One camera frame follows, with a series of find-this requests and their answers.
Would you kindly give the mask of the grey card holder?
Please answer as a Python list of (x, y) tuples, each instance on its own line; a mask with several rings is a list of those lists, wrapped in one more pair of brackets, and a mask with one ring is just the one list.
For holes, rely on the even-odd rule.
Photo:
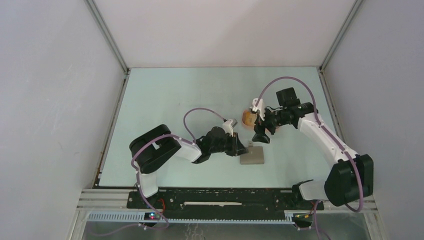
[(260, 145), (248, 142), (248, 152), (240, 156), (241, 165), (263, 165), (265, 163), (264, 149)]

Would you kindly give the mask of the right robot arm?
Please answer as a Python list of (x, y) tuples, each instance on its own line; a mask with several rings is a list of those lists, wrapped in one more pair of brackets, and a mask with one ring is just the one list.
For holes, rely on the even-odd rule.
[(250, 110), (256, 114), (256, 120), (252, 141), (268, 144), (271, 140), (266, 132), (274, 135), (277, 128), (292, 125), (315, 143), (330, 167), (325, 180), (311, 179), (293, 185), (291, 204), (304, 209), (311, 200), (327, 200), (339, 207), (371, 196), (373, 159), (347, 146), (324, 123), (315, 102), (302, 103), (294, 88), (280, 90), (276, 96), (278, 108), (266, 107), (262, 98), (253, 99)]

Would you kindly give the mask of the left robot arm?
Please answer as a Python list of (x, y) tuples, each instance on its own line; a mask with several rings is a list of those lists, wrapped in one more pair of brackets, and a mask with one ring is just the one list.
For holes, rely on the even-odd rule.
[(153, 208), (158, 202), (157, 171), (172, 157), (201, 164), (212, 154), (225, 153), (237, 157), (249, 152), (238, 133), (215, 126), (194, 141), (172, 134), (167, 125), (161, 124), (137, 137), (129, 144), (131, 166), (135, 169), (138, 201), (145, 208)]

